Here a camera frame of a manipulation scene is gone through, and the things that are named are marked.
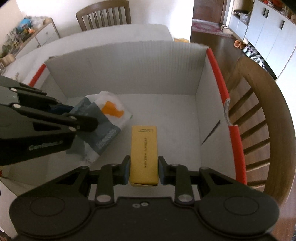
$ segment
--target wooden floor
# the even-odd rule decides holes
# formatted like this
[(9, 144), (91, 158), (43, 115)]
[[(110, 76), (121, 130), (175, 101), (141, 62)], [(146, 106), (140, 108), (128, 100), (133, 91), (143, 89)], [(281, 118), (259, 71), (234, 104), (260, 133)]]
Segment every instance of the wooden floor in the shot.
[[(233, 46), (234, 39), (228, 37), (222, 37), (218, 35), (206, 34), (206, 33), (199, 33), (199, 32), (192, 32), (190, 42), (194, 43), (201, 43), (204, 45), (209, 46), (217, 59), (219, 67), (221, 69), (222, 75), (227, 82), (230, 74), (232, 73), (236, 61), (241, 57), (244, 56), (243, 52), (240, 49), (237, 49)], [(242, 84), (239, 86), (240, 93), (234, 93), (234, 98), (237, 95), (242, 96), (249, 90), (249, 86)], [(250, 103), (243, 105), (241, 107), (241, 115), (247, 112), (251, 107), (257, 104), (258, 100), (256, 96), (250, 97)], [(249, 128), (253, 127), (254, 125), (258, 124), (261, 118), (264, 117), (264, 113), (259, 112), (256, 115), (256, 118), (251, 118), (246, 122), (246, 124), (240, 126), (240, 132), (244, 132)], [(256, 133), (256, 136), (251, 136), (249, 139), (243, 141), (244, 148), (251, 145), (253, 141), (252, 138), (256, 138), (258, 141), (264, 140), (268, 138), (268, 130), (262, 130)], [(256, 151), (255, 153), (251, 153), (245, 157), (246, 164), (250, 164), (254, 162), (254, 159), (257, 160), (264, 160), (270, 157), (270, 146), (266, 145), (265, 147), (261, 148), (260, 150)], [(247, 173), (247, 180), (254, 181), (254, 180), (265, 180), (267, 178), (269, 166), (262, 167), (258, 170), (251, 171)], [(296, 223), (296, 182), (294, 181), (292, 191), (290, 196), (285, 203), (284, 207), (281, 210), (280, 218), (273, 229), (273, 235), (280, 241), (291, 241), (292, 236), (294, 233)]]

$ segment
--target chair backrest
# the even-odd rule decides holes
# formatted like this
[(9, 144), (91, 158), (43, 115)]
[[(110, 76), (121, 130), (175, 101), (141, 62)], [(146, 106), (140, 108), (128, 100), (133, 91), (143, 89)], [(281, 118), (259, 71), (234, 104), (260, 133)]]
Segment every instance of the chair backrest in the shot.
[(226, 86), (231, 97), (229, 117), (240, 128), (249, 162), (248, 185), (264, 188), (281, 207), (296, 169), (295, 130), (284, 96), (269, 73), (247, 57), (238, 60)]
[(92, 20), (94, 20), (94, 23), (96, 24), (97, 28), (117, 25), (118, 19), (119, 19), (119, 24), (123, 24), (121, 7), (124, 8), (126, 23), (127, 24), (131, 23), (129, 1), (126, 1), (126, 0), (109, 0), (109, 1), (94, 3), (78, 11), (76, 13), (76, 18), (78, 20), (78, 23), (82, 31), (87, 30), (85, 22), (83, 20), (83, 16), (86, 16), (86, 15), (87, 15), (87, 19), (91, 29), (94, 29)]

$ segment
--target doormat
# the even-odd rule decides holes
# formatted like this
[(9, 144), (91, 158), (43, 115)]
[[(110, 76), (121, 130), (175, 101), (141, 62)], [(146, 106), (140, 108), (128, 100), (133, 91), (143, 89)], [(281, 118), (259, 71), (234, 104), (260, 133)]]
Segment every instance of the doormat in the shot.
[(218, 23), (211, 23), (211, 22), (193, 20), (191, 30), (194, 31), (194, 32), (215, 34), (215, 35), (220, 35), (220, 36), (223, 36), (223, 37), (229, 37), (229, 38), (232, 37), (231, 34), (223, 33), (220, 30), (220, 26), (219, 26)]

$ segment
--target screw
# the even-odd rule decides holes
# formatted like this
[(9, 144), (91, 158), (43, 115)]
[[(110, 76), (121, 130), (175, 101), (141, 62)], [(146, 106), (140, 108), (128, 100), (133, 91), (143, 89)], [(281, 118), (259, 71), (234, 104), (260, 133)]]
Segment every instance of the screw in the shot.
[(76, 129), (74, 127), (72, 127), (72, 126), (69, 126), (69, 130), (70, 131), (76, 131)]
[(134, 203), (132, 206), (133, 206), (134, 208), (139, 208), (139, 207), (141, 207), (141, 205), (140, 205), (139, 203)]
[(111, 201), (111, 197), (109, 195), (105, 195), (105, 194), (97, 196), (96, 199), (99, 202), (109, 202), (109, 201)]
[(143, 207), (147, 207), (148, 205), (149, 205), (148, 202), (141, 202), (141, 206), (143, 206)]
[(182, 194), (178, 197), (178, 199), (181, 202), (191, 202), (193, 200), (193, 197), (188, 194)]
[(21, 107), (19, 104), (13, 104), (12, 106), (17, 109), (19, 109)]

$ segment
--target blue object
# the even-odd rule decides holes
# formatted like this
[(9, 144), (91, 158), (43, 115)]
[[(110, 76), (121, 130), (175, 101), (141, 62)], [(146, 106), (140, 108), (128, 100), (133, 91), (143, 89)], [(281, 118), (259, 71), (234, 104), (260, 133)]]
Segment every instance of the blue object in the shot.
[(24, 18), (22, 21), (20, 21), (19, 25), (17, 26), (17, 29), (22, 32), (24, 30), (23, 26), (28, 25), (29, 28), (32, 27), (31, 21), (28, 18)]

